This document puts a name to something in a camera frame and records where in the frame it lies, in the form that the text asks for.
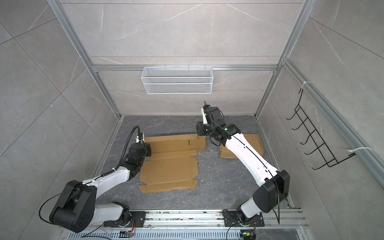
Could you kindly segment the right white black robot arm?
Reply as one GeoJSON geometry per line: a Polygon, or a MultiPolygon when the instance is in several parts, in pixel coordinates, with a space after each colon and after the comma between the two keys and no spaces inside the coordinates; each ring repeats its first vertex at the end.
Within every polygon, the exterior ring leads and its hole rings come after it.
{"type": "Polygon", "coordinates": [[[290,175],[268,163],[248,142],[246,136],[234,124],[226,124],[218,107],[204,104],[203,120],[197,123],[198,136],[214,138],[219,145],[231,151],[251,173],[259,188],[237,208],[237,217],[245,223],[261,213],[279,207],[289,194],[290,175]]]}

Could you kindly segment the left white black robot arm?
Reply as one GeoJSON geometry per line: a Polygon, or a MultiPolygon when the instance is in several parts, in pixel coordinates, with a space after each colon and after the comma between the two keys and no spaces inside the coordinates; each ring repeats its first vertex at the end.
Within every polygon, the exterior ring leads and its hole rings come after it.
{"type": "Polygon", "coordinates": [[[75,233],[98,223],[127,226],[131,221],[129,206],[118,202],[97,205],[96,200],[108,190],[134,178],[145,158],[151,155],[150,144],[134,143],[117,169],[82,182],[68,182],[50,213],[50,222],[75,233]]]}

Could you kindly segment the cardboard stack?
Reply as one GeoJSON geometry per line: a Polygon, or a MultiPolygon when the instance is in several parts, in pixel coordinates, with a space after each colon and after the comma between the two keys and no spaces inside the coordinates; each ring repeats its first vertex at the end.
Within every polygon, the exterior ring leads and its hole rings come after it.
{"type": "Polygon", "coordinates": [[[206,138],[198,135],[173,135],[145,138],[152,155],[143,163],[139,189],[159,193],[193,189],[198,185],[198,151],[204,151],[206,138]]]}

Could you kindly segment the brown cardboard box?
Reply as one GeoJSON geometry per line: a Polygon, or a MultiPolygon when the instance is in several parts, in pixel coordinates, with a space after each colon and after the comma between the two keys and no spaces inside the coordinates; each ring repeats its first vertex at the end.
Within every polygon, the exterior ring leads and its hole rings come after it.
{"type": "MultiPolygon", "coordinates": [[[[264,150],[258,134],[244,134],[248,143],[263,157],[264,150]]],[[[223,159],[238,159],[237,156],[231,152],[227,147],[220,146],[220,158],[223,159]]]]}

